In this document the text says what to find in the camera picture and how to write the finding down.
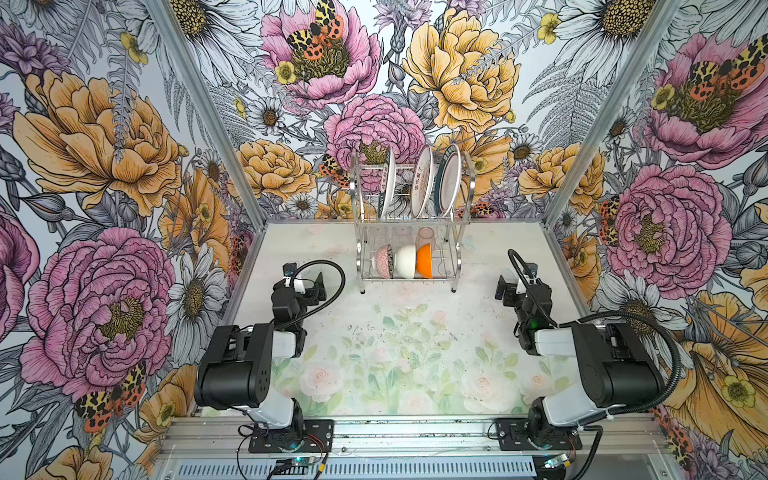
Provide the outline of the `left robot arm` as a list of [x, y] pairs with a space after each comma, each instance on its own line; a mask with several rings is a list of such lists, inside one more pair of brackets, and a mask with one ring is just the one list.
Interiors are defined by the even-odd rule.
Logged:
[[250, 452], [293, 453], [310, 440], [299, 402], [271, 385], [272, 364], [301, 356], [307, 337], [301, 316], [325, 299], [322, 275], [284, 279], [273, 287], [271, 321], [214, 330], [198, 365], [195, 402], [243, 414], [253, 428]]

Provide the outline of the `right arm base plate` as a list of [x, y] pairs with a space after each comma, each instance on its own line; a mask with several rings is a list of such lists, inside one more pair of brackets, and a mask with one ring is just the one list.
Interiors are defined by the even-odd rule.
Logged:
[[549, 424], [537, 427], [522, 417], [496, 419], [492, 430], [502, 451], [573, 451], [583, 448], [576, 429], [553, 427]]

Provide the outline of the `red patterned plate middle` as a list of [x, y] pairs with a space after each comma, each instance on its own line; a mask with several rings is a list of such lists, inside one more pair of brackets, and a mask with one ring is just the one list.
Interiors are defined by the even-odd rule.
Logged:
[[420, 217], [427, 209], [433, 185], [433, 166], [433, 152], [431, 147], [426, 145], [414, 167], [410, 199], [413, 218]]

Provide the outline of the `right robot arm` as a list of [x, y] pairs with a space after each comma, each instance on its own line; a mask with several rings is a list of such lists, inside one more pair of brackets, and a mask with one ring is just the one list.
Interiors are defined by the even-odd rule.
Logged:
[[578, 375], [565, 389], [531, 402], [525, 421], [496, 422], [499, 443], [535, 449], [581, 447], [579, 431], [621, 413], [647, 410], [661, 403], [668, 383], [638, 335], [625, 322], [598, 326], [587, 318], [555, 325], [552, 289], [539, 281], [507, 281], [500, 277], [495, 298], [515, 311], [513, 329], [530, 356], [576, 361]]

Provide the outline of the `green circuit board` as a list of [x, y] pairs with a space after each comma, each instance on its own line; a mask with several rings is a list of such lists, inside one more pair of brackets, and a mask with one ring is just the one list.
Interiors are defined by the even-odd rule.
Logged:
[[320, 463], [321, 460], [322, 458], [317, 456], [292, 457], [278, 460], [275, 468], [279, 471], [308, 470]]

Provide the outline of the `chrome two-tier dish rack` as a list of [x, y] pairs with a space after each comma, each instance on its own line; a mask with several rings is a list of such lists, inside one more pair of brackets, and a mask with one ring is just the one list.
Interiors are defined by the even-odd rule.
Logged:
[[[363, 294], [370, 283], [385, 282], [432, 282], [445, 283], [450, 291], [458, 291], [463, 269], [462, 240], [470, 224], [469, 212], [474, 199], [476, 172], [470, 155], [461, 152], [462, 182], [450, 215], [439, 218], [434, 204], [435, 177], [447, 148], [441, 153], [433, 152], [433, 185], [426, 211], [418, 218], [411, 213], [411, 185], [415, 164], [400, 163], [396, 159], [397, 180], [394, 198], [388, 216], [380, 217], [384, 198], [385, 175], [387, 172], [387, 151], [381, 164], [368, 164], [360, 154], [351, 158], [350, 194], [352, 198], [353, 220], [356, 234], [356, 276], [358, 291]], [[392, 279], [382, 279], [373, 267], [376, 251], [386, 245], [392, 246], [393, 253], [405, 246], [414, 245], [421, 227], [429, 226], [435, 230], [436, 242], [432, 246], [433, 278], [425, 279], [415, 273], [413, 280], [398, 278], [393, 272]]]

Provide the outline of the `pink drinking glass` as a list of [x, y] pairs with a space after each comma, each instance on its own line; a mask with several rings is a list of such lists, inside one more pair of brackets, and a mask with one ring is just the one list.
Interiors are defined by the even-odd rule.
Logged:
[[416, 236], [416, 248], [420, 249], [425, 245], [434, 246], [436, 242], [436, 233], [432, 227], [421, 227]]

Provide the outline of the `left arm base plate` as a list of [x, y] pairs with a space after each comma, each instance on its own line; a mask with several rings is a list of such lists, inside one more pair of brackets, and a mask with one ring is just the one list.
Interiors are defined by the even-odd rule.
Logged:
[[325, 454], [332, 449], [335, 422], [304, 420], [282, 429], [257, 429], [249, 438], [251, 454]]

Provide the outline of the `aluminium front rail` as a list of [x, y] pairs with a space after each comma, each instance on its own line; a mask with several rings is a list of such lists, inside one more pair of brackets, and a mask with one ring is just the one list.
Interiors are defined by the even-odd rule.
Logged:
[[[340, 416], [334, 419], [333, 457], [488, 456], [503, 453], [492, 415]], [[243, 417], [176, 420], [159, 457], [166, 459], [245, 458], [249, 441], [240, 435]], [[649, 414], [603, 421], [598, 452], [606, 455], [665, 454], [665, 437]]]

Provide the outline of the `pink patterned bowl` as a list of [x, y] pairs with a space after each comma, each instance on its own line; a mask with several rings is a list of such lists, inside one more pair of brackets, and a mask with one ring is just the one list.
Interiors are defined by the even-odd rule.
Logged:
[[392, 246], [386, 244], [380, 247], [373, 257], [373, 267], [382, 279], [392, 279], [394, 272], [394, 253]]

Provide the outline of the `cream white bowl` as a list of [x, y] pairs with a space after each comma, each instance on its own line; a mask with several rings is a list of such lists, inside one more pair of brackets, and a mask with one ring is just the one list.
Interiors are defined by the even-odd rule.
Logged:
[[413, 280], [416, 273], [416, 248], [405, 245], [394, 254], [394, 271], [398, 278]]

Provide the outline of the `orange bowl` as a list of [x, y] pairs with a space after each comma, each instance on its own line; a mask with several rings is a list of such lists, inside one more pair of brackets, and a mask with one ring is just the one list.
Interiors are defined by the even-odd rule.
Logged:
[[432, 245], [426, 243], [416, 250], [415, 270], [425, 279], [433, 278]]

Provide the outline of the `white plate left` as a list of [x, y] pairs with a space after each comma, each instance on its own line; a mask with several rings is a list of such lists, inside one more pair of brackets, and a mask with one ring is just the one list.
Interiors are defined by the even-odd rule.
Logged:
[[389, 148], [387, 150], [387, 172], [385, 175], [384, 185], [384, 198], [381, 209], [379, 211], [380, 217], [385, 219], [388, 216], [390, 206], [394, 198], [394, 189], [397, 180], [397, 163], [394, 157], [393, 150]]

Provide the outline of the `green rimmed plate right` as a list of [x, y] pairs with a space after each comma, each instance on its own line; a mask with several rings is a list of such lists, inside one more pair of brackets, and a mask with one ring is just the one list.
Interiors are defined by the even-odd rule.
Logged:
[[450, 215], [462, 182], [461, 152], [456, 144], [450, 144], [435, 177], [434, 204], [439, 218]]

